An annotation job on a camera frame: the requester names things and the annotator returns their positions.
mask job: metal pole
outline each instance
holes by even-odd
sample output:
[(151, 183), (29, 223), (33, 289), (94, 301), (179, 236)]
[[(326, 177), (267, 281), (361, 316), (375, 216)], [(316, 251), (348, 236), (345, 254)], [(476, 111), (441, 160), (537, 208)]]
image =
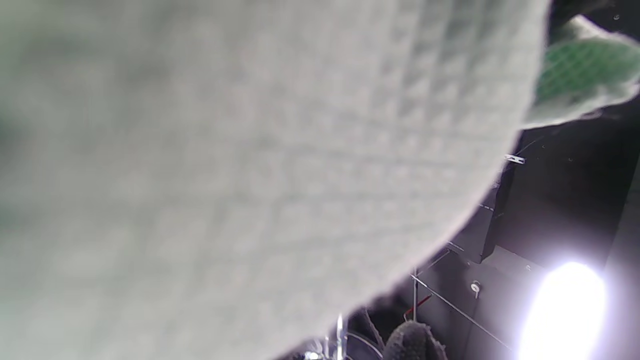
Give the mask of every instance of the metal pole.
[(480, 325), (477, 321), (475, 321), (471, 316), (467, 315), (464, 313), (464, 311), (458, 309), (454, 304), (452, 304), (451, 302), (449, 302), (447, 299), (445, 299), (442, 295), (440, 295), (439, 293), (437, 293), (434, 289), (430, 288), (427, 284), (425, 284), (424, 282), (422, 282), (420, 279), (418, 279), (416, 276), (411, 275), (411, 277), (413, 278), (413, 280), (416, 283), (419, 283), (420, 285), (424, 286), (425, 288), (427, 288), (427, 290), (429, 290), (432, 294), (436, 295), (440, 300), (444, 301), (447, 305), (451, 306), (452, 309), (454, 309), (455, 311), (457, 311), (460, 315), (464, 316), (467, 320), (469, 320), (472, 324), (474, 324), (475, 326), (479, 327), (480, 330), (484, 331), (487, 335), (491, 336), (495, 341), (498, 341), (500, 344), (502, 344), (502, 346), (508, 348), (509, 350), (511, 350), (511, 347), (509, 347), (509, 345), (505, 344), (504, 341), (500, 340), (496, 335), (493, 335), (489, 330), (485, 329), (482, 325)]
[(413, 268), (413, 321), (418, 321), (418, 268)]

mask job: metal bracket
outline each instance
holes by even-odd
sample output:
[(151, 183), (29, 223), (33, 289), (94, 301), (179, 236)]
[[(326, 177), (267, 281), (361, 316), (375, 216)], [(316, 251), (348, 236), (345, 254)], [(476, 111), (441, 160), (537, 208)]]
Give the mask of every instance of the metal bracket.
[(525, 158), (521, 158), (519, 156), (510, 155), (510, 154), (506, 154), (504, 156), (504, 159), (507, 160), (507, 161), (510, 161), (512, 163), (521, 164), (521, 165), (524, 165), (524, 163), (526, 161)]

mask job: gray surface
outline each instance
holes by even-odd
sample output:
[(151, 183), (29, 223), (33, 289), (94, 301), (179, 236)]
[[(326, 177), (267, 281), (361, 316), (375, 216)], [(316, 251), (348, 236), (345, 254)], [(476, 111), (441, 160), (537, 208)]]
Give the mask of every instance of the gray surface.
[(607, 258), (607, 314), (595, 359), (637, 357), (640, 332), (640, 166), (636, 167), (618, 233)]
[(5, 1), (0, 353), (268, 359), (476, 209), (546, 1)]

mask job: green netting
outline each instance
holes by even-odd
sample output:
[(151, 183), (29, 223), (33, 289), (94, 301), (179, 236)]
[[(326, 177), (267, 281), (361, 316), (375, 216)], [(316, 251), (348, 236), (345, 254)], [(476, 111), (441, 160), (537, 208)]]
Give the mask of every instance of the green netting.
[(560, 96), (595, 94), (600, 86), (624, 85), (640, 77), (640, 47), (606, 38), (580, 39), (549, 47), (536, 89), (536, 105)]

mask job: red wire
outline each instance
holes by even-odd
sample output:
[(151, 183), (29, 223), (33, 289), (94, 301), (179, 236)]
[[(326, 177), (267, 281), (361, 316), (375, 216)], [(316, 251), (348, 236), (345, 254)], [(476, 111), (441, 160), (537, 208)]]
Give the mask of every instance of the red wire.
[[(425, 297), (424, 299), (420, 300), (420, 302), (419, 302), (418, 304), (416, 304), (416, 305), (415, 305), (415, 307), (419, 307), (420, 305), (424, 304), (424, 303), (425, 303), (425, 302), (427, 302), (427, 300), (429, 300), (432, 296), (433, 296), (433, 294), (428, 295), (428, 296), (427, 296), (427, 297)], [(407, 311), (404, 313), (404, 315), (403, 315), (403, 316), (404, 316), (404, 318), (406, 319), (407, 315), (409, 315), (410, 313), (412, 313), (412, 312), (413, 312), (413, 310), (415, 310), (415, 309), (414, 309), (414, 308), (413, 308), (413, 306), (412, 306), (412, 307), (411, 307), (411, 309), (407, 310)]]

